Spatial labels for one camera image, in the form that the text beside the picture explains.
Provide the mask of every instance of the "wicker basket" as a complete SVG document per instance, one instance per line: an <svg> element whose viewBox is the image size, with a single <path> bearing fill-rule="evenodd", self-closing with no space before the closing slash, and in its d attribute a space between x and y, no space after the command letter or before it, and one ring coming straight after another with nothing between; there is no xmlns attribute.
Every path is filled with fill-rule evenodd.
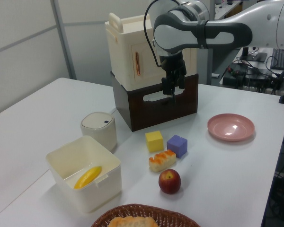
<svg viewBox="0 0 284 227"><path fill-rule="evenodd" d="M188 217L169 210L140 204L115 207L99 217L92 227L107 227L115 217L152 217L160 227L200 227Z"/></svg>

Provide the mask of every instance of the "toy banana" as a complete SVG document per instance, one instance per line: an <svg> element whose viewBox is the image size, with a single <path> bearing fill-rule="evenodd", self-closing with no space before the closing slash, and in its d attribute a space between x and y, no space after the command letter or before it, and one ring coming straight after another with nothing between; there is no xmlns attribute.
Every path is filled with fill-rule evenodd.
<svg viewBox="0 0 284 227"><path fill-rule="evenodd" d="M102 171L101 166L95 166L88 170L85 174L83 174L79 180L76 182L74 189L80 189L83 188L84 186L88 185L90 182L96 179L97 176Z"/></svg>

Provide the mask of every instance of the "white plastic container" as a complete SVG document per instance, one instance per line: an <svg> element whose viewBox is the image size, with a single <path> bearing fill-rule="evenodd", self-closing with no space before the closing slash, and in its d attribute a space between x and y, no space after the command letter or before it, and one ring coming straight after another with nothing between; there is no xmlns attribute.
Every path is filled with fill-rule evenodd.
<svg viewBox="0 0 284 227"><path fill-rule="evenodd" d="M133 91L161 83L166 72L158 68L147 43L144 15L120 19L113 13L105 23L112 72L126 91ZM153 39L153 29L149 16L146 19L149 40ZM183 58L187 76L196 74L197 49L184 49Z"/></svg>
<svg viewBox="0 0 284 227"><path fill-rule="evenodd" d="M83 135L91 136L109 151L117 144L115 118L109 113L91 113L82 120L80 127Z"/></svg>
<svg viewBox="0 0 284 227"><path fill-rule="evenodd" d="M122 189L120 160L90 136L49 153L46 160L63 194L82 212L94 211ZM94 166L102 166L100 175L74 189L77 180Z"/></svg>

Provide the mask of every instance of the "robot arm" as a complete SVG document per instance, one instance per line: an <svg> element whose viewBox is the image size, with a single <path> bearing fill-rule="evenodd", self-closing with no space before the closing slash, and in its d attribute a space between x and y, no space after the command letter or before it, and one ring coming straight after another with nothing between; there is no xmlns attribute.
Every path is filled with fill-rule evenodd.
<svg viewBox="0 0 284 227"><path fill-rule="evenodd" d="M163 93L184 88L185 48L269 47L284 49L284 0L266 0L230 18L208 21L206 6L198 0L157 0L150 11L154 45L166 71Z"/></svg>

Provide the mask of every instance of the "brown wooden box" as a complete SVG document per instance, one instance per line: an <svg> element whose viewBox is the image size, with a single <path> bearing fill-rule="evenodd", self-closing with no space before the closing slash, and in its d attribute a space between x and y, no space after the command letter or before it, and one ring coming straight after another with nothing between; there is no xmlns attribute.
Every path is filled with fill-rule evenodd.
<svg viewBox="0 0 284 227"><path fill-rule="evenodd" d="M194 114L198 110L198 74L185 77L185 90L176 95L176 103L169 98L143 101L145 95L162 91L162 84L126 91L112 72L111 77L116 108L132 131Z"/></svg>

